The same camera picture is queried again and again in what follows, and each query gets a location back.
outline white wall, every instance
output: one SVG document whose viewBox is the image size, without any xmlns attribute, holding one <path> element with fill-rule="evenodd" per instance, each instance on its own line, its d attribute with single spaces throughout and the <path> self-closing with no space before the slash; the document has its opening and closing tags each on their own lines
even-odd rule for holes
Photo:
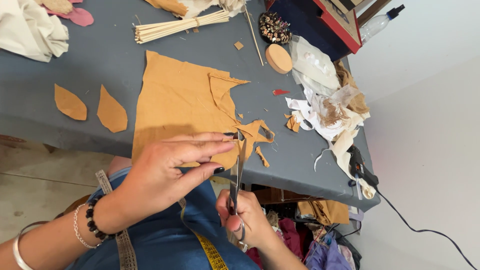
<svg viewBox="0 0 480 270">
<path fill-rule="evenodd" d="M 365 122 L 378 185 L 419 229 L 450 236 L 480 268 L 480 57 L 371 102 Z M 382 201 L 347 236 L 364 270 L 467 270 L 446 238 L 415 233 Z"/>
<path fill-rule="evenodd" d="M 480 55 L 480 1 L 392 0 L 378 14 L 401 4 L 400 15 L 348 57 L 367 102 Z"/>
</svg>

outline person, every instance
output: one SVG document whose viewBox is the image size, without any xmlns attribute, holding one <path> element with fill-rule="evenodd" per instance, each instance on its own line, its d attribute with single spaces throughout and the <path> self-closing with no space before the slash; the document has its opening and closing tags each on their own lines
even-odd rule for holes
<svg viewBox="0 0 480 270">
<path fill-rule="evenodd" d="M 97 229 L 114 234 L 128 228 L 139 270 L 211 269 L 192 230 L 212 242 L 229 270 L 258 269 L 228 241 L 223 228 L 240 239 L 243 224 L 243 242 L 258 248 L 266 270 L 306 270 L 272 230 L 253 193 L 240 191 L 238 214 L 229 215 L 229 190 L 222 190 L 215 199 L 210 181 L 205 181 L 225 170 L 210 158 L 232 150 L 235 142 L 225 141 L 232 136 L 216 132 L 179 135 L 145 146 L 131 167 L 122 166 L 122 162 L 112 163 L 108 173 L 114 190 L 93 207 L 92 218 Z M 189 170 L 178 168 L 193 161 L 200 166 Z M 95 200 L 101 194 L 100 189 L 91 198 Z M 187 203 L 183 221 L 177 203 L 182 197 Z M 26 265 L 33 270 L 120 269 L 116 241 L 102 242 L 89 230 L 85 214 L 88 207 L 87 204 L 78 208 L 79 236 L 86 245 L 101 245 L 89 249 L 80 241 L 74 230 L 74 212 L 70 212 L 22 235 L 18 248 Z M 0 245 L 4 270 L 22 269 L 13 254 L 13 244 L 14 239 Z"/>
</svg>

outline blue shirt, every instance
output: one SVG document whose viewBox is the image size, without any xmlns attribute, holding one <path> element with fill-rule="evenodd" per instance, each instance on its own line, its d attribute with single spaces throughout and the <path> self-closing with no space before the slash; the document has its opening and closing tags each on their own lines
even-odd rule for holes
<svg viewBox="0 0 480 270">
<path fill-rule="evenodd" d="M 110 176 L 117 188 L 130 168 Z M 98 189 L 91 197 L 103 194 Z M 222 256 L 229 270 L 258 270 L 258 266 L 227 239 L 215 209 L 216 197 L 210 181 L 204 181 L 185 196 L 185 223 L 208 238 Z M 128 228 L 139 270 L 211 270 L 212 267 L 195 234 L 180 219 L 178 203 Z M 115 240 L 105 241 L 83 254 L 68 270 L 119 270 L 120 261 Z"/>
</svg>

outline hand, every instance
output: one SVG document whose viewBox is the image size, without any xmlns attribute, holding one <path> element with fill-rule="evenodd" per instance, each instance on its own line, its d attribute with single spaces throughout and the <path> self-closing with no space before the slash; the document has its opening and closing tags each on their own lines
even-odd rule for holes
<svg viewBox="0 0 480 270">
<path fill-rule="evenodd" d="M 245 238 L 242 242 L 259 250 L 277 244 L 279 238 L 264 215 L 257 197 L 252 192 L 240 190 L 237 196 L 238 215 L 228 213 L 228 197 L 230 190 L 223 189 L 216 201 L 216 209 L 220 215 L 222 226 L 233 232 L 237 239 L 242 237 L 242 220 L 245 225 Z"/>
<path fill-rule="evenodd" d="M 208 179 L 214 170 L 225 170 L 221 164 L 210 162 L 210 158 L 232 150 L 236 142 L 222 142 L 231 138 L 219 132 L 205 132 L 179 135 L 145 146 L 123 183 L 98 202 L 97 207 L 102 201 L 115 200 L 109 205 L 116 205 L 126 219 L 122 225 L 109 228 L 119 231 L 163 211 Z M 201 165 L 186 174 L 175 168 L 193 161 Z"/>
</svg>

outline gray tablecloth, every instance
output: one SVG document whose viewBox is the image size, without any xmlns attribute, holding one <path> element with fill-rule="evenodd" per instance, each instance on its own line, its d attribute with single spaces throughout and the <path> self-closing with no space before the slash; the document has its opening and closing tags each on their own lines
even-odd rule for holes
<svg viewBox="0 0 480 270">
<path fill-rule="evenodd" d="M 62 19 L 70 32 L 69 50 L 50 63 L 42 63 L 0 50 L 0 134 L 33 139 L 43 143 L 84 151 L 104 152 L 129 157 L 132 150 L 137 98 L 142 88 L 145 50 L 181 61 L 229 71 L 232 77 L 251 83 L 232 89 L 237 111 L 243 123 L 263 119 L 275 132 L 272 144 L 261 143 L 262 152 L 270 163 L 265 168 L 252 154 L 245 164 L 243 182 L 257 183 L 291 190 L 300 194 L 323 196 L 366 211 L 380 199 L 358 200 L 348 187 L 348 177 L 340 170 L 331 152 L 326 152 L 313 171 L 313 162 L 328 147 L 315 131 L 295 133 L 285 127 L 289 114 L 285 96 L 304 99 L 291 73 L 275 72 L 266 63 L 267 44 L 255 30 L 258 16 L 264 11 L 262 1 L 248 2 L 256 39 L 265 66 L 261 66 L 248 23 L 239 14 L 227 23 L 205 25 L 199 33 L 176 33 L 138 45 L 133 40 L 133 24 L 152 24 L 175 20 L 171 13 L 152 7 L 142 0 L 85 0 L 75 4 L 94 17 L 93 25 L 81 27 Z M 207 12 L 218 10 L 211 7 Z M 237 50 L 240 41 L 245 47 Z M 75 121 L 57 110 L 54 84 L 75 93 L 87 106 L 86 121 Z M 126 131 L 111 133 L 96 116 L 100 86 L 126 109 Z M 273 96 L 272 90 L 283 89 L 290 94 Z M 365 133 L 360 129 L 355 145 L 372 168 Z"/>
</svg>

